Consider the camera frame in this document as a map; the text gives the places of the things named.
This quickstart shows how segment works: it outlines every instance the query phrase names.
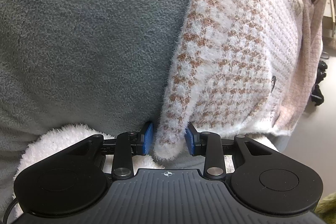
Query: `black cable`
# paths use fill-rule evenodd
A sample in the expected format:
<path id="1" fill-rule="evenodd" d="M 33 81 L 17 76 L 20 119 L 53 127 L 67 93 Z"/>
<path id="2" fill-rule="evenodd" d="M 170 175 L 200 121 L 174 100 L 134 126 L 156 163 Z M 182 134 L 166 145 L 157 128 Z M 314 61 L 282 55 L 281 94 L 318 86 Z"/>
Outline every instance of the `black cable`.
<path id="1" fill-rule="evenodd" d="M 14 198 L 13 201 L 8 206 L 5 214 L 3 215 L 3 224 L 7 224 L 7 220 L 8 220 L 9 214 L 11 213 L 11 211 L 13 210 L 13 208 L 14 208 L 14 206 L 16 204 L 17 204 L 17 198 Z"/>

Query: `crosshair symbol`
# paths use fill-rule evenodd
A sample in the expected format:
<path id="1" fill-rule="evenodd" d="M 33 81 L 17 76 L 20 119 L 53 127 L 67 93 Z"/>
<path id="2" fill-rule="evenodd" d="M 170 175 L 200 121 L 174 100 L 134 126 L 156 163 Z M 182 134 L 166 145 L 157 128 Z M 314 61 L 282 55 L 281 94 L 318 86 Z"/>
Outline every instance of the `crosshair symbol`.
<path id="1" fill-rule="evenodd" d="M 174 175 L 174 173 L 170 172 L 170 171 L 166 171 L 164 173 L 162 173 L 163 175 L 165 175 L 166 177 L 169 177 L 171 175 Z"/>

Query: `green fuzzy object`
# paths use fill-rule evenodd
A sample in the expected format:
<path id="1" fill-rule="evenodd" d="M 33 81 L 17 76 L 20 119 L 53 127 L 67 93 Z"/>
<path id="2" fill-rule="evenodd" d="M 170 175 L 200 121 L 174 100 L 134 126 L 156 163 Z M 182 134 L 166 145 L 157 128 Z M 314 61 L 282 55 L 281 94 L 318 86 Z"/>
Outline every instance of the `green fuzzy object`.
<path id="1" fill-rule="evenodd" d="M 315 213 L 327 224 L 336 224 L 336 193 L 320 200 Z"/>

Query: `blue plastic tab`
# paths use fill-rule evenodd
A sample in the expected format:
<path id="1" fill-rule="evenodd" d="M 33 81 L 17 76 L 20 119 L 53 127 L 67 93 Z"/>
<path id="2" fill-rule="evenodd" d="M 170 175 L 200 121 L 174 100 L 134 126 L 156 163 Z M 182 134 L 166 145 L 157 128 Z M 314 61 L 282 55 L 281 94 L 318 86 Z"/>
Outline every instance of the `blue plastic tab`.
<path id="1" fill-rule="evenodd" d="M 185 138 L 185 142 L 187 143 L 189 154 L 193 155 L 195 153 L 194 136 L 188 127 L 185 129 L 184 138 Z"/>
<path id="2" fill-rule="evenodd" d="M 152 123 L 150 123 L 147 130 L 146 130 L 144 140 L 143 140 L 143 146 L 142 146 L 142 153 L 145 154 L 145 155 L 148 155 L 149 149 L 152 146 L 153 131 L 154 131 L 154 126 L 153 126 Z"/>

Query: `floor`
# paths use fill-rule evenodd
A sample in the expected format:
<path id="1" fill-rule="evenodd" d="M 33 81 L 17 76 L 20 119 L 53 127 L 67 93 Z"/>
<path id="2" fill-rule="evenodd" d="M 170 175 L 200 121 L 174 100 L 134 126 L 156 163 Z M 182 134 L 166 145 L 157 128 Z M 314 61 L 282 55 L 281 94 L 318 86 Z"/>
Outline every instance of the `floor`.
<path id="1" fill-rule="evenodd" d="M 325 49 L 327 77 L 321 82 L 325 102 L 315 107 L 310 102 L 283 152 L 311 167 L 322 178 L 323 196 L 336 192 L 336 51 Z"/>

